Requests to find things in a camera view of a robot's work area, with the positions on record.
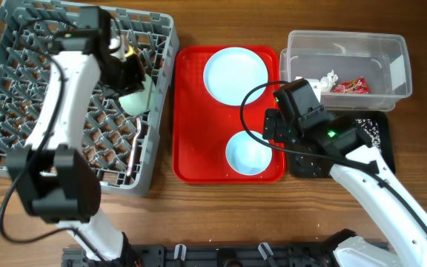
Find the white plastic fork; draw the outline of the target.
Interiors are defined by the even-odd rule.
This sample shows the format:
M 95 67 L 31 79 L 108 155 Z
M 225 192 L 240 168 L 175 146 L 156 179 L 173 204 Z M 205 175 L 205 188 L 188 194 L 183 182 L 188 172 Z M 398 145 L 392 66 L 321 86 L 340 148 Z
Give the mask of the white plastic fork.
M 135 165 L 134 162 L 135 162 L 135 154 L 136 154 L 136 143 L 137 143 L 137 140 L 138 140 L 140 133 L 142 131 L 142 119 L 139 116 L 136 117 L 135 123 L 136 123 L 135 124 L 136 132 L 135 132 L 134 137 L 133 137 L 131 151 L 130 151 L 130 157 L 128 160 L 128 168 L 126 171 L 127 177 L 132 177 L 132 174 L 133 174 L 133 169 L 134 169 L 134 165 Z

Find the green bowl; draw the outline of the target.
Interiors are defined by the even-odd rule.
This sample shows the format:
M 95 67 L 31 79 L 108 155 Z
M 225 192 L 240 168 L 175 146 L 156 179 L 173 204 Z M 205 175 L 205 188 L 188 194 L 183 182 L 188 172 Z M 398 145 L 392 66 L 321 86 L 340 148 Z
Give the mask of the green bowl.
M 156 86 L 152 78 L 145 74 L 142 85 L 142 90 L 119 97 L 122 109 L 130 116 L 138 116 L 149 111 L 153 103 Z

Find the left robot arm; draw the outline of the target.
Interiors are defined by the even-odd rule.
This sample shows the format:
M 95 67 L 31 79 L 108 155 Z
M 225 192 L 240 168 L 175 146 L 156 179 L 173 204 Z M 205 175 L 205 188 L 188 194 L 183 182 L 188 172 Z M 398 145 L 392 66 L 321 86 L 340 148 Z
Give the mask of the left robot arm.
M 148 110 L 154 84 L 122 37 L 115 18 L 98 6 L 82 7 L 77 23 L 53 34 L 44 56 L 50 81 L 36 126 L 21 148 L 7 153 L 12 185 L 25 211 L 67 231 L 94 266 L 140 266 L 126 234 L 101 209 L 97 175 L 82 153 L 90 98 L 103 84 L 109 96 L 139 116 Z

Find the red snack wrapper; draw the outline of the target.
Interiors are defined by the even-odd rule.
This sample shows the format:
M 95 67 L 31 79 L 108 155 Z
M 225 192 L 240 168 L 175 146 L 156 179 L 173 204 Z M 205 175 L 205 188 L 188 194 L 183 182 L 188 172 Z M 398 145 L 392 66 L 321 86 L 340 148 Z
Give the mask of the red snack wrapper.
M 331 90 L 332 93 L 355 93 L 369 94 L 370 87 L 364 77 L 360 77 L 348 82 L 339 83 Z

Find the white napkin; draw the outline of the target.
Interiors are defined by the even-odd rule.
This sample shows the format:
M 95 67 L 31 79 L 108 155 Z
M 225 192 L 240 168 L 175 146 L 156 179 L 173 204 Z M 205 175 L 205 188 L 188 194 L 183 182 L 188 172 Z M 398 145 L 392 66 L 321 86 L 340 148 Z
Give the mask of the white napkin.
M 331 70 L 320 79 L 320 89 L 322 92 L 330 92 L 338 80 L 338 75 Z

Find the small light blue bowl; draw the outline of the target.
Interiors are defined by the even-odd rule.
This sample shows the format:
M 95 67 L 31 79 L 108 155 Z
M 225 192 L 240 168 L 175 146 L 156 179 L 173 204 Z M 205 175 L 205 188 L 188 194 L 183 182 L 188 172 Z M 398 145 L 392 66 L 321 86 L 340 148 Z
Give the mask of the small light blue bowl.
M 271 164 L 272 149 L 260 144 L 246 131 L 235 133 L 225 148 L 230 167 L 238 174 L 253 176 L 265 171 Z

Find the light blue plate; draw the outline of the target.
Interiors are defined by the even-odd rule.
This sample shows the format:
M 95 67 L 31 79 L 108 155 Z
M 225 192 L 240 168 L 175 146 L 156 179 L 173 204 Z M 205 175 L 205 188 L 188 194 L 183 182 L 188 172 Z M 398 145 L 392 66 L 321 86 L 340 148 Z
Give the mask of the light blue plate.
M 207 92 L 218 102 L 240 106 L 246 94 L 268 81 L 264 61 L 252 50 L 228 47 L 219 50 L 207 61 L 203 82 Z

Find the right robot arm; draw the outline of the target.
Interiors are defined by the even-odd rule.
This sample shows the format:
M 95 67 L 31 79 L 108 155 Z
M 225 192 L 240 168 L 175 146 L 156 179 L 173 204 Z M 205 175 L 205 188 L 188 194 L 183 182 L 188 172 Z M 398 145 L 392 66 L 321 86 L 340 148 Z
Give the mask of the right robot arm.
M 274 84 L 287 141 L 304 147 L 306 156 L 331 162 L 330 176 L 365 209 L 404 265 L 427 266 L 427 213 L 356 119 L 327 111 L 305 79 Z

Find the food scraps and rice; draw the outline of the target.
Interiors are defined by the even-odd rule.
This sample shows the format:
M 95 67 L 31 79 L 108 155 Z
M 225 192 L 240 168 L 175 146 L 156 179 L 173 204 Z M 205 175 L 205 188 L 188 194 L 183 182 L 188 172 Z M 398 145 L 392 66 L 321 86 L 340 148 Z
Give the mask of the food scraps and rice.
M 381 149 L 380 131 L 377 122 L 372 119 L 356 119 L 356 122 L 371 137 L 371 141 L 379 150 Z

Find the yellow cup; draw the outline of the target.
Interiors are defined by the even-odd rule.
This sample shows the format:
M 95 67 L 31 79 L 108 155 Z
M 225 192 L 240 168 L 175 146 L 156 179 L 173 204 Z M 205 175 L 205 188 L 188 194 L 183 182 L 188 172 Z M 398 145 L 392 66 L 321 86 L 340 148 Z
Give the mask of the yellow cup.
M 137 50 L 135 50 L 131 46 L 128 46 L 127 50 L 125 51 L 125 61 L 127 62 L 128 60 L 137 59 L 137 58 L 138 58 Z

